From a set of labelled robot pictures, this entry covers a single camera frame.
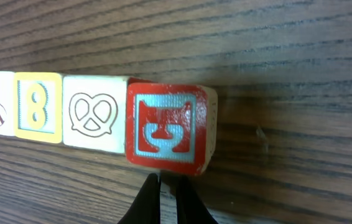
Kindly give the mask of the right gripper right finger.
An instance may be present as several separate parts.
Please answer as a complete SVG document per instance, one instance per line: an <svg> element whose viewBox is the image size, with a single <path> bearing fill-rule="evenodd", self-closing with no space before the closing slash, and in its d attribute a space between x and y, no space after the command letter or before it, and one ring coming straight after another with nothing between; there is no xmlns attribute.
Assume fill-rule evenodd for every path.
<svg viewBox="0 0 352 224"><path fill-rule="evenodd" d="M178 224L218 224L185 176L178 182L176 201Z"/></svg>

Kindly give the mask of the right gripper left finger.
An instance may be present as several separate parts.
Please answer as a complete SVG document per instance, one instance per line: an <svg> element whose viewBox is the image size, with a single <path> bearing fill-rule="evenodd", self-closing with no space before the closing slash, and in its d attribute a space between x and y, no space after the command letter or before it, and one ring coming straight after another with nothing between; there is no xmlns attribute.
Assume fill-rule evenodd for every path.
<svg viewBox="0 0 352 224"><path fill-rule="evenodd" d="M160 224L160 177L149 174L118 224Z"/></svg>

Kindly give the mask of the red letter wooden block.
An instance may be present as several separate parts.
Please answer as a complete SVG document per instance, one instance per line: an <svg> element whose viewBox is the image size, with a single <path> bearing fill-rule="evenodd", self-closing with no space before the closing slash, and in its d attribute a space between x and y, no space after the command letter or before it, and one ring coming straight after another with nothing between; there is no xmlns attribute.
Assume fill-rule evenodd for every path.
<svg viewBox="0 0 352 224"><path fill-rule="evenodd" d="M127 89L129 162L197 176L215 151L217 92L201 85L133 83Z"/></svg>

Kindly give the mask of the white wooden block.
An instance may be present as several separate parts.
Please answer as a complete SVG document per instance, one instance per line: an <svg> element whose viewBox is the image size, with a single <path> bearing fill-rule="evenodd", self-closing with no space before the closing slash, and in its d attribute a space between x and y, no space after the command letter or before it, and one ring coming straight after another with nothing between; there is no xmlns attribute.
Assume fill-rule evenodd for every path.
<svg viewBox="0 0 352 224"><path fill-rule="evenodd" d="M63 78L63 143L71 147L123 154L127 88L141 78L67 75Z"/></svg>

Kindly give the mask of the letter L wooden block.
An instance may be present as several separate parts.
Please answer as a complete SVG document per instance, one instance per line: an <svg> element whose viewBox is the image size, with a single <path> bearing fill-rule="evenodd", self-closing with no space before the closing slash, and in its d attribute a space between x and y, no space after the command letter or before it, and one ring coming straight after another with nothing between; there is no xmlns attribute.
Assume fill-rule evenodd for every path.
<svg viewBox="0 0 352 224"><path fill-rule="evenodd" d="M63 75L54 72L14 74L14 134L21 139L62 141Z"/></svg>

